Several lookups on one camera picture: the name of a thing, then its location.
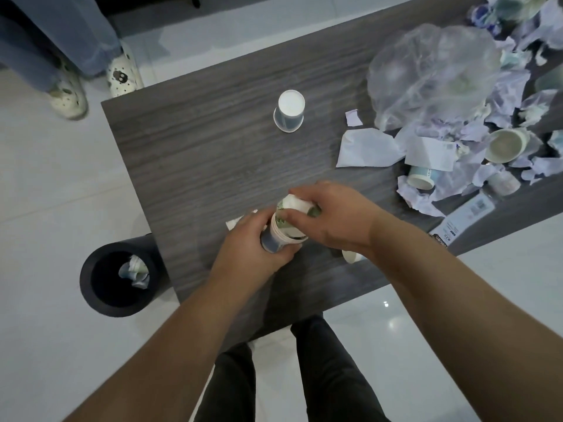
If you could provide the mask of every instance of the white shoe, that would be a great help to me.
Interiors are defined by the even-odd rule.
[[[65,59],[61,59],[59,75],[60,81],[53,90],[47,92],[49,103],[61,117],[77,120],[88,111],[88,102],[80,79]]]
[[[121,47],[123,48],[123,53],[112,60],[106,71],[109,92],[112,98],[117,98],[117,96],[131,93],[144,87],[141,74],[139,74],[130,48],[123,42]]]

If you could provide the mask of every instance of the light blue pants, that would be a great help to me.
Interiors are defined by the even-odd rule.
[[[117,34],[94,0],[12,0],[85,75],[105,70],[121,53]],[[0,16],[0,63],[39,91],[58,80],[55,62],[19,24]]]

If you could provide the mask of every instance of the hand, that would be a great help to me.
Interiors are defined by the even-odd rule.
[[[290,244],[277,253],[269,253],[260,244],[260,233],[271,219],[275,207],[250,213],[227,234],[215,259],[210,281],[236,283],[246,298],[261,288],[268,278],[293,259],[301,244]]]
[[[317,203],[322,213],[311,218],[293,209],[278,211],[278,216],[325,246],[355,251],[370,257],[370,231],[374,220],[389,215],[358,191],[347,186],[317,182],[292,188],[290,193]]]

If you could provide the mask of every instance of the left hand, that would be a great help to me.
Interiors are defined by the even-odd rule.
[[[250,213],[227,234],[211,268],[209,280],[235,283],[246,298],[260,289],[268,278],[293,259],[301,244],[289,244],[269,253],[260,244],[260,233],[275,213],[275,206]]]

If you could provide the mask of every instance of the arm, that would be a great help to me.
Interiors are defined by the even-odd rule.
[[[223,339],[247,300],[300,245],[269,254],[260,244],[274,208],[250,214],[228,234],[209,280],[66,422],[187,421]]]
[[[563,414],[563,339],[513,305],[428,234],[342,185],[291,193],[323,212],[281,217],[329,247],[369,258],[483,421]]]

